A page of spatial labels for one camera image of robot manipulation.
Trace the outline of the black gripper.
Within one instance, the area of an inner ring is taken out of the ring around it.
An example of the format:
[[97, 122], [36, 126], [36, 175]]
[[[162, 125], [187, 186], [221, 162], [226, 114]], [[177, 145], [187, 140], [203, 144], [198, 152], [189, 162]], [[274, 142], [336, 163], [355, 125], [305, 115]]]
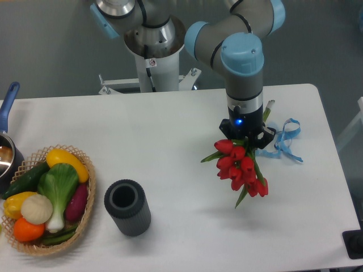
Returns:
[[263, 126], [263, 107], [251, 113], [241, 113], [228, 109], [229, 119], [223, 119], [219, 125], [220, 131], [227, 139], [256, 136], [254, 147], [264, 149], [270, 144], [277, 130]]

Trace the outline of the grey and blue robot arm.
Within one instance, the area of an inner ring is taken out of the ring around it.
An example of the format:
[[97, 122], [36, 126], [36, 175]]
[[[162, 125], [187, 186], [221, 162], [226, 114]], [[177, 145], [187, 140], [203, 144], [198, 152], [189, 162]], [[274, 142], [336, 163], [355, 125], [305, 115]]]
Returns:
[[228, 139], [248, 139], [262, 149], [275, 137], [263, 120], [261, 39], [285, 20], [281, 1], [227, 1], [229, 16], [189, 28], [171, 13], [169, 1], [94, 1], [90, 10], [110, 38], [121, 36], [134, 55], [142, 92], [178, 91], [179, 53], [185, 49], [225, 81]]

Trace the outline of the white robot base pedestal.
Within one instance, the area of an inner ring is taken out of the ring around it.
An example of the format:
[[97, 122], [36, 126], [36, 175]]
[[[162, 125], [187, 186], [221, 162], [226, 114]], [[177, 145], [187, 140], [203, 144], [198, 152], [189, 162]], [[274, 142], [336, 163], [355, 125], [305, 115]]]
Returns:
[[117, 89], [139, 88], [140, 92], [196, 90], [201, 70], [193, 67], [179, 74], [179, 56], [186, 30], [181, 20], [171, 15], [158, 28], [139, 26], [123, 34], [127, 50], [134, 56], [138, 78], [103, 80], [101, 95], [117, 94]]

